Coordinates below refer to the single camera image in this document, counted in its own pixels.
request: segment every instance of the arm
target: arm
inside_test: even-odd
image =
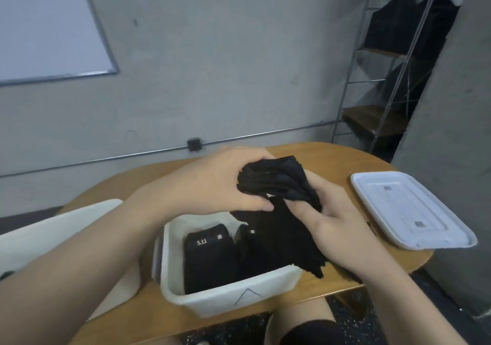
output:
[[[0,282],[2,343],[67,343],[163,225],[181,214],[272,211],[240,193],[237,175],[249,162],[273,158],[263,149],[227,149],[137,190],[120,206]]]
[[[365,283],[390,344],[466,342],[372,233],[343,187],[305,171],[322,203],[286,201],[310,230],[321,252]]]

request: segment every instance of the black shorts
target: black shorts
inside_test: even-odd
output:
[[[279,345],[342,345],[343,334],[339,324],[332,320],[311,320],[288,332]]]

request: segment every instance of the whiteboard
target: whiteboard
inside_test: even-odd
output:
[[[0,0],[0,85],[116,71],[89,0]]]

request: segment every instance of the wooden table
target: wooden table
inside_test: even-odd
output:
[[[325,179],[345,187],[350,198],[361,210],[367,221],[370,221],[373,228],[378,230],[372,217],[354,192],[350,183],[350,175],[357,172],[394,170],[390,164],[359,150],[320,142],[275,146],[270,147],[269,150],[276,157],[295,155],[305,169],[310,169]],[[195,159],[151,164],[120,173],[87,190],[64,206],[60,212],[72,211],[107,199],[125,200],[143,184],[169,174],[193,160]],[[432,251],[404,250],[389,243],[384,237],[381,239],[389,252],[407,272],[420,268],[433,254]],[[324,273],[323,279],[317,279],[312,274],[304,272],[298,285],[290,292],[206,319],[201,319],[186,308],[166,301],[161,295],[158,285],[146,279],[147,283],[143,284],[134,298],[101,317],[87,322],[74,337],[71,344],[112,345],[144,342],[271,311],[280,306],[292,305],[359,286],[356,282],[343,279],[331,264],[327,264],[322,271]]]

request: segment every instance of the lid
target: lid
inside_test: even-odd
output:
[[[405,173],[355,173],[351,182],[387,236],[403,248],[468,248],[477,244],[475,234],[455,213]]]

